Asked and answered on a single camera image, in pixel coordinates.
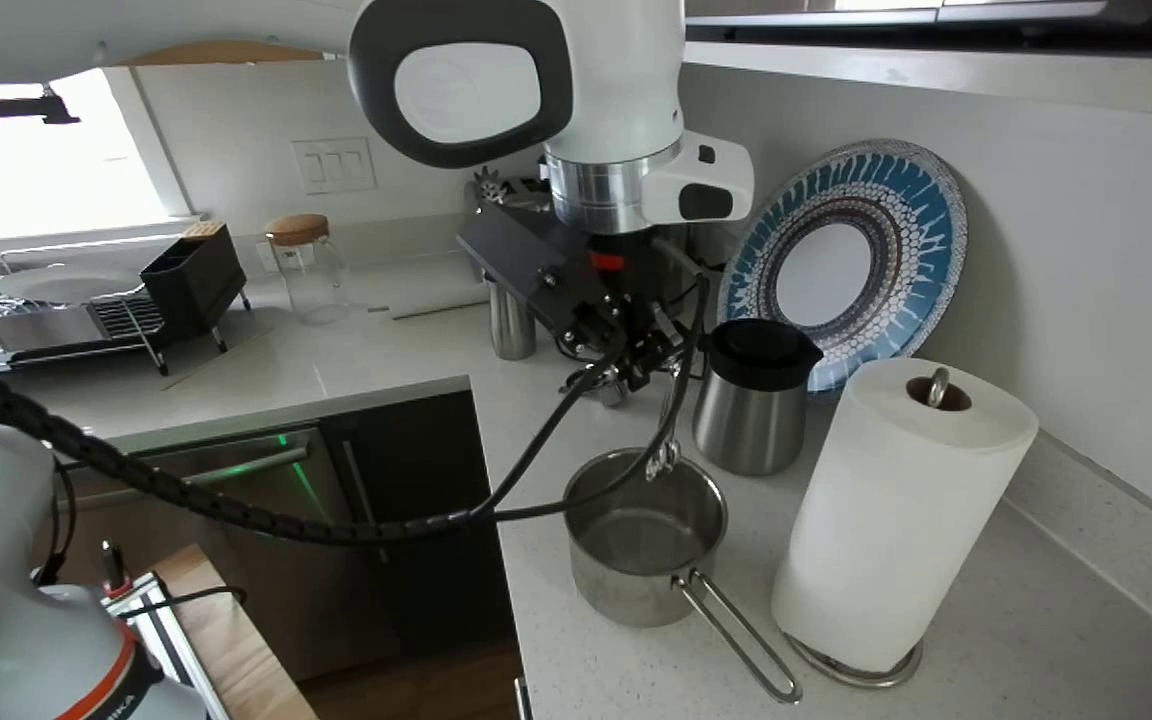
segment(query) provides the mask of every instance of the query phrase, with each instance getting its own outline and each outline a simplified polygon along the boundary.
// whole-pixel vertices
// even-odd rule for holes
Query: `cabinet door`
[[[472,402],[436,398],[321,425],[360,522],[417,522],[490,498]],[[508,638],[495,527],[380,548],[387,613],[409,651]]]

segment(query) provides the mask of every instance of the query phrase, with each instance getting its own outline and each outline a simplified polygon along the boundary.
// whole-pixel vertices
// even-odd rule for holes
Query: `white countertop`
[[[383,290],[393,278],[360,274],[355,286]],[[174,347],[174,377],[155,377],[145,356],[121,356],[28,369],[15,387],[128,454],[472,387],[490,477],[499,482],[572,371],[548,347],[531,360],[495,360],[485,310],[412,320],[353,310],[303,326],[256,297],[256,312],[223,320],[223,335],[232,346],[223,356],[206,342]],[[666,387],[654,385],[618,412],[578,406],[508,506],[556,500],[584,461],[643,443],[662,398]],[[768,632],[774,563],[825,425],[828,410],[813,410],[805,455],[774,482],[712,473],[733,510],[712,575]],[[619,629],[598,615],[572,584],[560,522],[504,523],[499,544],[540,720],[1152,718],[1152,620],[1014,510],[994,515],[944,599],[913,684],[852,692],[818,678],[775,640],[805,684],[805,705],[791,710],[774,705],[698,615],[669,629]]]

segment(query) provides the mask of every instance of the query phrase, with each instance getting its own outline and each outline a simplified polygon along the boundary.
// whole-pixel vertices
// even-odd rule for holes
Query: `shelf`
[[[1152,112],[1152,60],[1137,56],[787,49],[693,40],[685,49],[685,65]]]

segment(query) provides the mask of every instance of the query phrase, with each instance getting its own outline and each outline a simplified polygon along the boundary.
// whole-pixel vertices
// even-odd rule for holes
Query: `dish drying rack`
[[[91,294],[4,294],[24,278],[84,278]],[[220,315],[244,297],[244,274],[223,226],[197,226],[182,240],[102,240],[0,252],[0,371],[24,365],[145,351],[167,377],[167,346],[213,335],[223,351]]]

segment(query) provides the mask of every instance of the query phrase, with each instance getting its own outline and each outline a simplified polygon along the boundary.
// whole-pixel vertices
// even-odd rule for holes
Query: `black cable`
[[[80,500],[78,500],[78,489],[72,489],[72,477],[67,470],[57,461],[57,482],[63,489],[63,539],[61,539],[61,556],[67,556],[72,548],[72,535],[80,531]]]
[[[693,278],[693,286],[679,290],[679,294],[673,294],[673,297],[666,301],[666,310],[679,310],[701,286],[703,286],[703,278]]]
[[[548,418],[543,433],[527,443],[527,454],[508,473],[508,489],[527,473],[527,464],[537,461],[537,454],[543,450],[553,427],[567,418],[567,410],[584,398],[590,379],[598,379],[602,369],[606,365],[584,369],[584,377],[578,385],[567,385],[567,393],[564,393],[560,410]],[[194,489],[182,477],[167,477],[167,473],[159,473],[138,455],[124,455],[110,442],[80,433],[63,418],[52,418],[35,402],[11,393],[4,379],[0,379],[0,425],[24,433],[33,442],[46,442],[46,443],[52,443],[52,454],[63,454],[63,455],[138,489],[138,491],[147,491],[165,506],[175,506],[175,510],[190,510],[190,512],[209,515],[209,522],[236,523],[236,527],[253,527],[253,531],[285,535],[285,539],[303,539],[303,544],[348,548],[348,544],[393,544],[393,539],[422,539],[422,535],[455,531],[455,527],[493,522],[490,506],[499,506],[508,491],[508,489],[493,491],[490,506],[446,512],[446,515],[393,522],[393,523],[316,523],[316,522],[282,515],[268,510],[250,510],[250,506],[218,498],[209,489]]]
[[[513,473],[495,486],[495,491],[475,510],[475,515],[493,515],[495,506],[525,482],[548,435],[560,427],[560,419],[572,412],[572,406],[611,369],[611,356],[578,371],[564,387],[564,402],[548,412],[525,455],[513,464]]]
[[[33,584],[57,584],[61,582],[61,569],[67,560],[72,535],[80,527],[72,477],[67,477],[67,470],[61,461],[52,461],[52,464],[57,464],[52,477],[57,477],[61,491],[52,491],[48,556],[46,556],[41,569],[28,571]]]
[[[118,613],[118,620],[134,620],[134,615],[159,613],[159,607],[182,607],[182,605],[194,605],[194,599],[206,599],[206,596],[236,596],[240,605],[250,599],[244,588],[218,584],[218,588],[167,596],[167,599],[159,599],[159,605],[142,605],[142,607],[128,607],[128,613]]]
[[[679,347],[685,360],[679,360],[679,377],[675,377],[675,385],[673,385],[673,406],[669,406],[657,435],[647,442],[647,450],[643,450],[611,486],[606,486],[606,489],[598,489],[598,491],[590,491],[590,498],[572,498],[572,500],[504,510],[504,512],[493,515],[495,523],[556,515],[556,512],[594,506],[594,500],[602,500],[602,498],[619,491],[624,486],[631,486],[631,482],[647,470],[647,461],[654,461],[654,455],[666,450],[666,442],[673,435],[673,425],[675,425],[675,418],[679,418],[679,410],[685,410],[685,402],[688,402],[693,356],[698,356],[698,346],[701,346],[701,335],[703,335],[703,301],[708,301],[708,282],[701,282],[701,301],[698,301],[698,312],[693,312],[693,334],[688,334],[688,342],[685,342],[685,347]]]

